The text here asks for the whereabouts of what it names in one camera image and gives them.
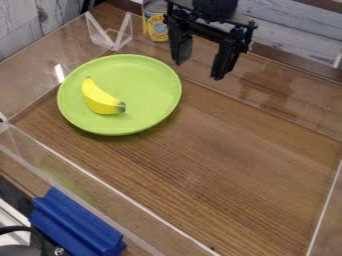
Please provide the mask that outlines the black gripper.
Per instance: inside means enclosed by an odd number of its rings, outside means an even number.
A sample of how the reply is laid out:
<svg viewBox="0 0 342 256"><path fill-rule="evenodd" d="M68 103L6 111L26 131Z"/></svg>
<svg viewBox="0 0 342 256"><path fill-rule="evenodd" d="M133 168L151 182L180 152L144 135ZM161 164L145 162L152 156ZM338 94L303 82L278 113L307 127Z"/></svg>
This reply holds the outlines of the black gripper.
<svg viewBox="0 0 342 256"><path fill-rule="evenodd" d="M256 22L236 11L239 0L165 0L167 16L176 13L193 22L204 22L205 26L213 23L229 24L233 29L241 30L241 36L223 37L216 40L217 52L211 67L211 78L221 80L236 64L240 51L249 50L252 33L258 28ZM184 23L175 20L168 22L168 37L171 57L181 65L192 54L192 31Z"/></svg>

